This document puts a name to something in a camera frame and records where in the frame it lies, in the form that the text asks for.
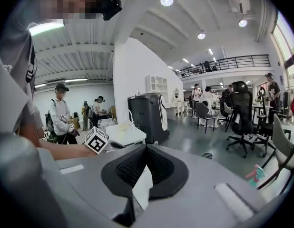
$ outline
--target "white t-shirt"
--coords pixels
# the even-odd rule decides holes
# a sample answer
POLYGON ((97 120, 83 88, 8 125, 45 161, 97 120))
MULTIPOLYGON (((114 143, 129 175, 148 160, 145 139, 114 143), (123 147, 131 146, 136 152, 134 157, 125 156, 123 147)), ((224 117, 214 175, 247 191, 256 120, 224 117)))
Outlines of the white t-shirt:
POLYGON ((191 96, 193 101, 200 101, 200 96, 202 92, 200 89, 193 89, 191 96))
POLYGON ((217 95, 212 94, 211 92, 204 92, 200 97, 200 102, 205 98, 210 99, 210 101, 213 103, 217 100, 217 95))

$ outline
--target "gray floor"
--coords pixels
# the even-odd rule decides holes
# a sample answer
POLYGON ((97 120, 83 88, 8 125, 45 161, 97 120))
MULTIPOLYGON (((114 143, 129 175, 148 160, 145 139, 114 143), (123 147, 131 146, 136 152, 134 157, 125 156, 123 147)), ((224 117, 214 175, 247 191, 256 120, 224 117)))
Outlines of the gray floor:
POLYGON ((239 144, 231 146, 228 151, 225 150, 226 146, 234 141, 233 139, 226 140, 229 135, 233 135, 230 128, 225 133, 225 125, 220 125, 214 132, 212 128, 208 127, 206 134, 204 134, 205 128, 200 126, 197 129, 197 125, 191 125, 194 122, 196 119, 191 118, 190 115, 186 116, 186 114, 177 120, 168 119, 170 136, 160 145, 196 155, 211 153, 213 161, 222 164, 244 179, 248 173, 254 170, 255 164, 262 166, 273 151, 268 147, 267 156, 262 158, 265 151, 264 145, 256 145, 253 151, 247 146, 248 154, 244 159, 242 158, 244 149, 239 144))

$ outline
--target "backpack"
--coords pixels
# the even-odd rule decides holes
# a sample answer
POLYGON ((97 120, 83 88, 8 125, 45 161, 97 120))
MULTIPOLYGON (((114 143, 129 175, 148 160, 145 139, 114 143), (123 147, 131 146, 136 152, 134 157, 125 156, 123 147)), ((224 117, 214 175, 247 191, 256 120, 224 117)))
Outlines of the backpack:
MULTIPOLYGON (((56 103, 53 99, 51 99, 52 102, 54 102, 54 106, 56 107, 56 103)), ((54 132, 54 128, 53 128, 53 121, 51 118, 51 114, 50 114, 50 110, 48 111, 48 114, 46 115, 46 126, 48 131, 52 134, 52 135, 56 135, 54 132)))

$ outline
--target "mesh office chair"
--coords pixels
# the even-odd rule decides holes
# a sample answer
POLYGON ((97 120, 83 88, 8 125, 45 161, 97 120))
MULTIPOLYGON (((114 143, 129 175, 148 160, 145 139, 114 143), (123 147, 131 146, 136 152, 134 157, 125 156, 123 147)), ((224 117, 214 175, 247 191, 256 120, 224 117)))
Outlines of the mesh office chair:
POLYGON ((252 150, 255 148, 255 145, 247 140, 244 139, 246 134, 250 134, 253 132, 252 129, 252 102, 253 102, 253 95, 251 92, 247 90, 245 82, 239 81, 233 83, 234 92, 231 92, 230 97, 233 106, 233 117, 231 120, 231 127, 234 133, 240 135, 241 137, 233 137, 229 136, 227 140, 235 139, 233 143, 230 143, 226 150, 229 149, 231 145, 241 144, 245 151, 243 158, 246 158, 247 150, 245 144, 249 144, 252 150), (236 123, 237 116, 239 117, 239 123, 236 123))

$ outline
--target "desk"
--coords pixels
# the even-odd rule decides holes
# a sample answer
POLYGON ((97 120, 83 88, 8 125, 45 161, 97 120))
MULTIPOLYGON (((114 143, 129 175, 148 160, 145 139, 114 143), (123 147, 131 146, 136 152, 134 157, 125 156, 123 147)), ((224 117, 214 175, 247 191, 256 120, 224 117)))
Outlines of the desk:
POLYGON ((176 114, 178 117, 180 117, 180 113, 183 112, 184 106, 186 106, 186 113, 188 114, 189 102, 184 101, 184 102, 164 103, 164 106, 166 108, 167 118, 175 120, 176 114))
MULTIPOLYGON (((252 122, 254 123, 256 109, 259 109, 259 115, 260 115, 260 110, 263 109, 263 106, 262 105, 252 105, 252 108, 254 109, 254 114, 253 114, 253 119, 252 119, 252 122)), ((265 109, 266 110, 267 109, 271 109, 271 108, 273 108, 273 107, 272 106, 268 106, 268 105, 265 106, 265 109)))
POLYGON ((116 141, 124 146, 138 142, 145 143, 146 139, 146 133, 135 126, 125 130, 121 125, 109 126, 106 127, 106 134, 108 134, 109 140, 116 141))

